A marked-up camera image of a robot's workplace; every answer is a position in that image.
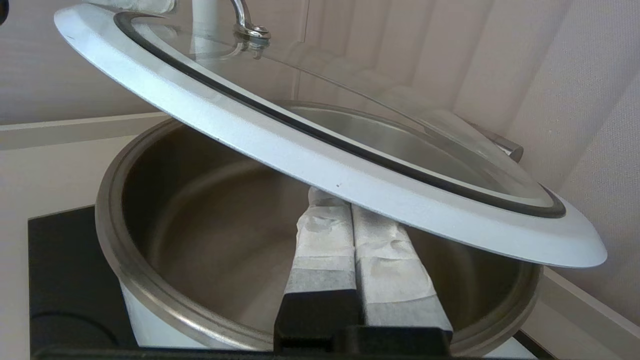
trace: stainless steel pot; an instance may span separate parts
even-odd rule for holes
[[[106,172],[96,204],[100,245],[133,295],[125,297],[130,310],[139,302],[204,346],[269,350],[307,190],[170,120],[137,137]],[[539,265],[416,229],[409,235],[454,327],[454,355],[483,355],[518,330]],[[156,326],[133,325],[136,336]]]

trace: pot lid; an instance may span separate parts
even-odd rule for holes
[[[199,17],[180,26],[79,4],[55,23],[144,100],[308,184],[512,258],[570,267],[605,260],[582,214],[454,114],[336,55]]]

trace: pot rim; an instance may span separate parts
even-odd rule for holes
[[[121,285],[186,336],[212,348],[223,342],[239,350],[271,350],[272,335],[217,315],[162,279],[142,256],[126,228],[122,194],[129,171],[158,138],[182,126],[177,120],[169,119],[151,127],[127,144],[110,164],[95,205],[100,247]],[[454,333],[451,350],[457,356],[484,355],[499,346],[501,340],[511,337],[529,316],[536,302],[542,266],[522,261],[519,269],[516,284],[500,305],[475,324]]]

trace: white tape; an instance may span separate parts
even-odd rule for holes
[[[355,271],[355,259],[353,256],[322,256],[315,258],[295,257],[291,268]]]
[[[351,206],[315,188],[308,196],[285,293],[355,289]]]
[[[355,205],[351,212],[365,304],[404,302],[436,294],[404,227]]]
[[[420,259],[359,259],[358,273],[365,304],[411,301],[436,295]]]
[[[354,251],[349,203],[309,189],[309,208],[298,220],[295,257],[353,257]]]

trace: white countertop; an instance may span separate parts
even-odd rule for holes
[[[0,352],[3,359],[29,357],[27,220],[92,205],[104,171],[133,138],[121,136],[23,148],[13,145],[14,149],[0,150]],[[513,338],[490,356],[535,358]]]

